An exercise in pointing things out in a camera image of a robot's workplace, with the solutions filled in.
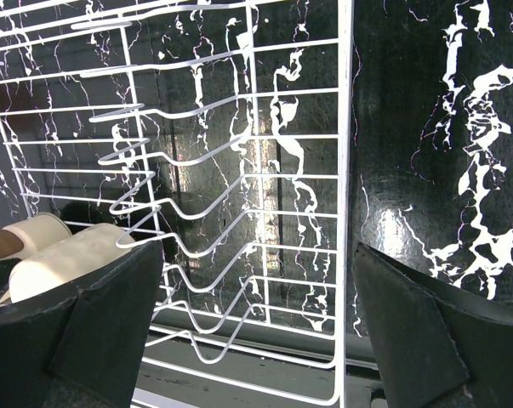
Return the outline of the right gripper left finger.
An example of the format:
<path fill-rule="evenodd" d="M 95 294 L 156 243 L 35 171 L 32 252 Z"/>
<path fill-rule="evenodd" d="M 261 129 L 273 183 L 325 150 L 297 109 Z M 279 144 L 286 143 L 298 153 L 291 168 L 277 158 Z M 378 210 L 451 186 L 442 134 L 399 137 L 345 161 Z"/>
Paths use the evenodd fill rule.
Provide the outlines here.
<path fill-rule="evenodd" d="M 0 407 L 128 407 L 162 275 L 153 241 L 0 305 Z"/>

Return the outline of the cream cup with wood band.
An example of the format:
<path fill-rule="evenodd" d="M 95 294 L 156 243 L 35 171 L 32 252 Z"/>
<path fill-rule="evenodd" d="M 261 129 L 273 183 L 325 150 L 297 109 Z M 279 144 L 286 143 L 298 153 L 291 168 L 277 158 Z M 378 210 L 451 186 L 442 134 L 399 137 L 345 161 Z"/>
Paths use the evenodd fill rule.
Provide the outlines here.
<path fill-rule="evenodd" d="M 0 229 L 0 260 L 29 258 L 69 237 L 71 231 L 60 218 L 40 212 Z"/>

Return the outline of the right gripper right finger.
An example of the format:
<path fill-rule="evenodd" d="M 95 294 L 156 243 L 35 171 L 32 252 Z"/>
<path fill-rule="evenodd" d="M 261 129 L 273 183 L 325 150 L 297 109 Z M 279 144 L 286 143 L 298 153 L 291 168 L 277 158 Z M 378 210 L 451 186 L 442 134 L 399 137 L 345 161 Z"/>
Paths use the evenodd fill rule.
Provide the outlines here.
<path fill-rule="evenodd" d="M 513 407 L 513 307 L 358 245 L 352 270 L 390 407 Z"/>

